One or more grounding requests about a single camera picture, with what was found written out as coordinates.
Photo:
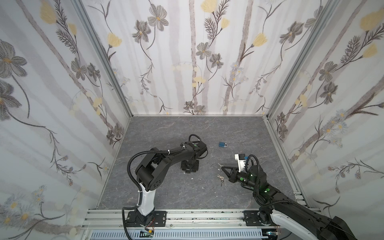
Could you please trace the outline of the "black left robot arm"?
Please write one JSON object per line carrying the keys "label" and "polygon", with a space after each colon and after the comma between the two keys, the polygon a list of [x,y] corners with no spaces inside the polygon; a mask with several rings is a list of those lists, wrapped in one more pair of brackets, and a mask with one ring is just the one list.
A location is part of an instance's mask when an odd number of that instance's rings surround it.
{"label": "black left robot arm", "polygon": [[138,188],[139,200],[135,207],[122,209],[123,223],[127,227],[148,226],[159,221],[164,226],[166,212],[155,211],[157,188],[164,182],[169,168],[181,163],[186,173],[199,170],[199,161],[208,154],[207,145],[201,140],[188,140],[171,150],[152,148],[130,158],[127,173],[130,180]]}

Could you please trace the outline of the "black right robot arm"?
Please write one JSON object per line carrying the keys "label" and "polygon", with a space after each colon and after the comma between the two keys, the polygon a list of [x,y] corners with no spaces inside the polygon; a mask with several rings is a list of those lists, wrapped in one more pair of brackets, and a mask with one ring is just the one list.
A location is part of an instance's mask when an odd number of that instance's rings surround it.
{"label": "black right robot arm", "polygon": [[267,175],[259,165],[245,168],[223,166],[222,171],[231,183],[240,183],[253,191],[258,203],[257,221],[263,225],[275,224],[287,229],[303,240],[355,240],[349,226],[339,217],[332,219],[318,214],[287,197],[270,185]]}

